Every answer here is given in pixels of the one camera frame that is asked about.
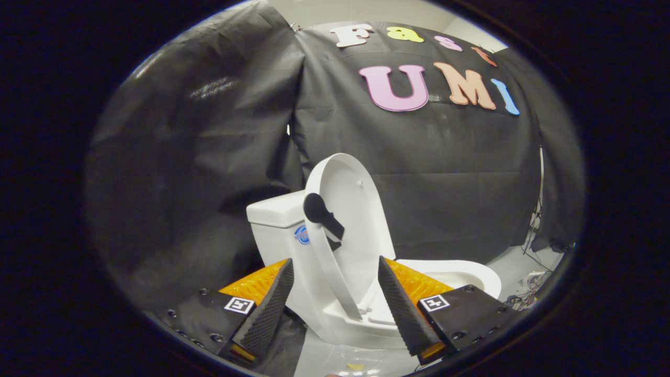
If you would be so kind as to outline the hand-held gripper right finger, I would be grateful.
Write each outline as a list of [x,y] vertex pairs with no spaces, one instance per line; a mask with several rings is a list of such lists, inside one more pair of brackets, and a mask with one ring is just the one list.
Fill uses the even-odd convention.
[[377,279],[405,347],[421,365],[477,347],[521,315],[473,284],[452,288],[384,256]]

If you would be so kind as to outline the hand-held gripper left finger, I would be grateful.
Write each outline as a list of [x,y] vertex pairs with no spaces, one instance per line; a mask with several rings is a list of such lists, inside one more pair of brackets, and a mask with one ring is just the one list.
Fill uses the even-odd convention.
[[253,367],[268,353],[291,289],[287,258],[225,288],[201,288],[166,309],[166,325],[218,357]]

